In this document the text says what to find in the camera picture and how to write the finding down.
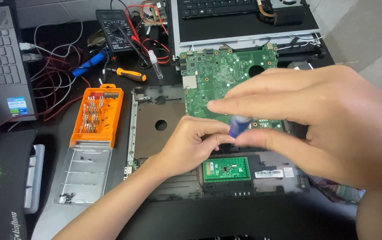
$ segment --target mouse pad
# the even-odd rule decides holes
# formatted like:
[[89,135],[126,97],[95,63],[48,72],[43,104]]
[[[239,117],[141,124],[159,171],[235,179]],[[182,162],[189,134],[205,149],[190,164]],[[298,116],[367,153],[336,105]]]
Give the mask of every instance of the mouse pad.
[[36,130],[0,134],[0,239],[25,240],[25,181]]

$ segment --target orange screwdriver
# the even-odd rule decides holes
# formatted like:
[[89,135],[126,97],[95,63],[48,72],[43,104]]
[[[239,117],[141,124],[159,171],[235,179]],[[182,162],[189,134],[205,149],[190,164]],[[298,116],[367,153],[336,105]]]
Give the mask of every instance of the orange screwdriver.
[[138,72],[126,71],[123,68],[117,68],[117,69],[106,68],[106,70],[113,71],[117,75],[125,76],[127,78],[130,78],[132,80],[139,81],[139,82],[145,82],[145,80],[147,79],[146,75],[142,75]]

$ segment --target hand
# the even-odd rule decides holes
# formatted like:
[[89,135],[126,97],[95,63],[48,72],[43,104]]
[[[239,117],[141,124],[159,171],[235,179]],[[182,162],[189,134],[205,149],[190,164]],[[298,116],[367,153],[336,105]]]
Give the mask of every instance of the hand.
[[309,125],[306,140],[258,129],[242,133],[236,145],[276,151],[311,175],[382,188],[382,92],[350,68],[270,68],[207,107],[221,114]]
[[163,150],[145,161],[143,166],[161,171],[166,178],[196,168],[220,144],[234,143],[228,135],[229,125],[220,121],[184,116]]

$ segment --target clear plastic tray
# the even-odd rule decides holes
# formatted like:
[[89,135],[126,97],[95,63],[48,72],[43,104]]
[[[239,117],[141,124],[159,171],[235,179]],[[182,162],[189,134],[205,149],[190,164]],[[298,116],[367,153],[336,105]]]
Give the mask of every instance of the clear plastic tray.
[[113,149],[109,141],[77,141],[68,149],[54,204],[92,204],[104,192]]

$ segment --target circular hole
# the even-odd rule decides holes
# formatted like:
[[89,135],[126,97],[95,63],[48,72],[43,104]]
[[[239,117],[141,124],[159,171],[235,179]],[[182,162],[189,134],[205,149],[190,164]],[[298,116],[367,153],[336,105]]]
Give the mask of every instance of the circular hole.
[[249,68],[249,76],[254,77],[258,74],[261,74],[265,69],[260,65],[253,65]]
[[155,127],[156,127],[157,131],[162,132],[162,131],[166,130],[166,128],[167,128],[167,122],[163,119],[160,119],[156,122]]

